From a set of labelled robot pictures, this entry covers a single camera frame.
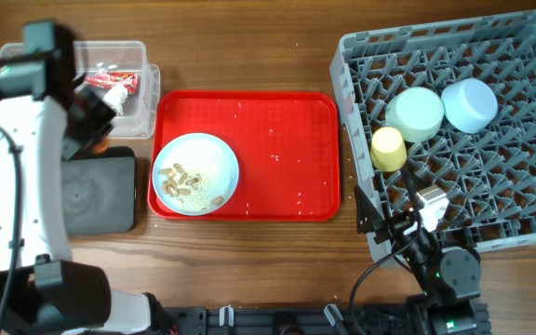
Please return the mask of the red snack wrapper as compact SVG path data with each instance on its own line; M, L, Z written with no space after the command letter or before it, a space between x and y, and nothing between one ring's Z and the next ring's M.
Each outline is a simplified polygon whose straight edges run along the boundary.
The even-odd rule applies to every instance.
M99 71L87 75L84 82L90 86L110 90L116 85L124 85L128 94L134 94L140 83L140 76L135 72L106 72Z

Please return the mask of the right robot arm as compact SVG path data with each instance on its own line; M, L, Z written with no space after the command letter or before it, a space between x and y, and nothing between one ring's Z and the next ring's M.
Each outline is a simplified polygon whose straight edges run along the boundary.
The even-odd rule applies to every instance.
M408 320L420 334L464 334L478 329L475 299L480 297L481 260L478 252L468 247L443 249L433 236L449 206L447 193L406 168L400 174L409 192L411 207L392 217L384 217L367 194L354 188L356 230L374 233L378 244L389 241L391 252L375 261L355 281L350 293L349 313L360 334L355 311L355 296L361 284L376 269L402 256L415 276L422 293L407 299Z

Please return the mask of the mint green bowl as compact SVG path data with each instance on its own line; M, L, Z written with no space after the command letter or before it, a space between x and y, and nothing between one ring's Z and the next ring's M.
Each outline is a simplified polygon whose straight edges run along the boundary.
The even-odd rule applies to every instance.
M431 89L411 87L387 104L385 122L408 142L428 141L439 131L444 119L441 98Z

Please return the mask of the light blue bowl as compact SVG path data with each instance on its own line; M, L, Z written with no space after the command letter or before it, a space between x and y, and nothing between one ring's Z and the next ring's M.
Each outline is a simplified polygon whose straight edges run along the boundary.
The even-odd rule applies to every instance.
M445 116L458 130L475 134L498 113L498 101L492 89L475 78L467 78L446 87L441 94Z

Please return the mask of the white tissue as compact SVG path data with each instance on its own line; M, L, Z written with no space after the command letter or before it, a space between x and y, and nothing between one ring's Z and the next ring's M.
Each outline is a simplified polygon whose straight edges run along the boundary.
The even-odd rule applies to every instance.
M124 85L116 85L112 87L102 99L117 115L121 116L124 114L123 105L127 96L127 88Z

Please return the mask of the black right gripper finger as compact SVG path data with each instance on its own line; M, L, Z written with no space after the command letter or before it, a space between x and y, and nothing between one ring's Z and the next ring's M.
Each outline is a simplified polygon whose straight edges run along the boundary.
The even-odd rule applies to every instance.
M415 195L428 187L428 184L423 179L409 171L406 167L402 167L400 173L409 195Z
M365 192L357 185L354 188L356 206L356 231L359 234L375 233L382 228L382 215Z

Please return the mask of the orange carrot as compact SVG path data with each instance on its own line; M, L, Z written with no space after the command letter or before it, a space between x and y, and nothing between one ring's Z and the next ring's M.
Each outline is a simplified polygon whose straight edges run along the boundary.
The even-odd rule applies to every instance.
M108 138L105 138L104 140L100 141L92 147L92 152L94 154L102 154L109 148L109 146L110 140Z

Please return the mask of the yellow plastic cup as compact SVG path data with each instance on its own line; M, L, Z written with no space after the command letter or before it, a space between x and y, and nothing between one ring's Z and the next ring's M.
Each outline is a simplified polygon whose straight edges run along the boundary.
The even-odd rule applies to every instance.
M393 172L404 166L407 149L401 133L393 127L381 127L372 137L370 148L372 165L384 172Z

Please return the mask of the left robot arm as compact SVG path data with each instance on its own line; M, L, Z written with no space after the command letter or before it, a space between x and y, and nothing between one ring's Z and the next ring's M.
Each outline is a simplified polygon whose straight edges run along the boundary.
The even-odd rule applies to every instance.
M68 27L40 20L22 35L22 53L0 60L0 333L168 332L152 294L73 260L61 164L103 141L114 111L83 87Z

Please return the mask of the light blue plate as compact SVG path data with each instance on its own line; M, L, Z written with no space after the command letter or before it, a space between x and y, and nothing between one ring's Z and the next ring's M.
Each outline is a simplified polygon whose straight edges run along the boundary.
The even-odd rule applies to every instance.
M152 192L174 213L203 216L227 204L239 176L238 159L226 142L210 134L190 133L170 141L155 157Z

